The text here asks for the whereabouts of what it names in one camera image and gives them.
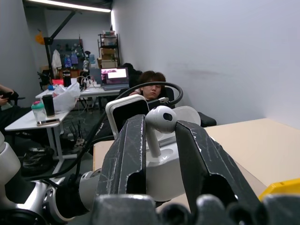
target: yellow object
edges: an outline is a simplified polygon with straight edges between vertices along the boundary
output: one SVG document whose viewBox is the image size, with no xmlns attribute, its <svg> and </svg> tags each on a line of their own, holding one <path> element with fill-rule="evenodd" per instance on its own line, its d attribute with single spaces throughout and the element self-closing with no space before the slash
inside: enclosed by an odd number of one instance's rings
<svg viewBox="0 0 300 225">
<path fill-rule="evenodd" d="M 45 45 L 45 41 L 41 31 L 38 35 L 36 35 L 36 42 L 40 43 L 41 45 Z"/>
<path fill-rule="evenodd" d="M 269 194 L 300 194 L 300 179 L 273 183 L 259 196 L 262 201 Z"/>
</svg>

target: earbud stem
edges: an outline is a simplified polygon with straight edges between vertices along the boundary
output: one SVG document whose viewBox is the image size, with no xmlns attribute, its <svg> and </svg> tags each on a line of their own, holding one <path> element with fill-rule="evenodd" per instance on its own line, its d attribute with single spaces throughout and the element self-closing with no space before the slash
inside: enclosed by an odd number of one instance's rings
<svg viewBox="0 0 300 225">
<path fill-rule="evenodd" d="M 156 138 L 155 131 L 150 126 L 146 125 L 146 138 L 152 157 L 157 158 L 161 155 L 158 139 Z"/>
</svg>

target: man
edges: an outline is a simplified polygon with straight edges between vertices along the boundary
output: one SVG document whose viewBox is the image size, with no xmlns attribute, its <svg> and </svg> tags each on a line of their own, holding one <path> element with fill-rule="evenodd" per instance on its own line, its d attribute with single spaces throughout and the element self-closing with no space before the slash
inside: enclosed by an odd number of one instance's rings
<svg viewBox="0 0 300 225">
<path fill-rule="evenodd" d="M 13 94 L 9 98 L 2 98 L 3 93 L 12 92 Z M 11 105 L 9 100 L 13 100 L 18 98 L 17 93 L 15 93 L 12 89 L 7 88 L 0 84 L 0 131 L 4 135 L 9 134 L 17 134 L 24 138 L 30 138 L 31 140 L 40 143 L 41 145 L 49 146 L 49 139 L 47 130 L 45 128 L 42 129 L 30 129 L 30 130 L 22 130 L 20 132 L 6 132 L 5 127 L 15 122 L 17 119 L 21 118 L 23 115 L 27 114 L 31 111 L 30 107 L 21 108 L 16 105 Z M 62 148 L 72 148 L 74 143 L 67 140 L 61 139 L 61 147 Z"/>
<path fill-rule="evenodd" d="M 146 71 L 140 76 L 139 83 L 148 82 L 165 82 L 165 76 L 160 72 Z M 143 95 L 146 100 L 154 100 L 158 98 L 164 88 L 163 85 L 146 86 L 135 90 L 130 95 L 139 94 Z"/>
</svg>

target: white wall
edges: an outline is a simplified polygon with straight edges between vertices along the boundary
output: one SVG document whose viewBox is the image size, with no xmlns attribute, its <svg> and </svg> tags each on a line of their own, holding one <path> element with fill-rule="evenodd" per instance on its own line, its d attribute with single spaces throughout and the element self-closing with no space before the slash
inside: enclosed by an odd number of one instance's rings
<svg viewBox="0 0 300 225">
<path fill-rule="evenodd" d="M 38 76 L 21 0 L 0 0 L 0 83 L 14 89 L 30 106 L 39 93 Z"/>
<path fill-rule="evenodd" d="M 161 71 L 219 124 L 300 128 L 300 1 L 116 0 L 124 62 Z"/>
<path fill-rule="evenodd" d="M 30 33 L 31 47 L 34 54 L 36 70 L 40 71 L 41 66 L 48 65 L 45 45 L 41 45 L 35 41 L 35 36 L 42 31 L 43 37 L 48 36 L 45 14 L 43 8 L 25 8 L 25 15 Z"/>
<path fill-rule="evenodd" d="M 49 36 L 52 35 L 65 18 L 69 11 L 45 10 L 46 24 Z M 55 39 L 78 39 L 83 40 L 83 48 L 90 51 L 97 58 L 98 34 L 103 30 L 110 29 L 110 13 L 83 12 L 75 14 L 66 26 L 60 31 Z"/>
</svg>

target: ceiling light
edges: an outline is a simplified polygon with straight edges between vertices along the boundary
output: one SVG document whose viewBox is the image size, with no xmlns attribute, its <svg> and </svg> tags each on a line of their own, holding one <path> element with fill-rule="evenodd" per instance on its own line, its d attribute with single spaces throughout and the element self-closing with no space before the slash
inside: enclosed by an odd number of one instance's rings
<svg viewBox="0 0 300 225">
<path fill-rule="evenodd" d="M 104 12 L 104 13 L 110 13 L 110 11 L 111 11 L 110 9 L 105 9 L 105 8 L 79 6 L 79 5 L 74 5 L 74 4 L 64 3 L 64 2 L 58 2 L 58 1 L 50 1 L 50 0 L 27 0 L 27 1 L 34 1 L 34 2 L 39 2 L 39 3 L 55 5 L 55 6 L 78 8 L 78 9 L 83 9 L 83 10 L 91 10 L 91 11 Z"/>
</svg>

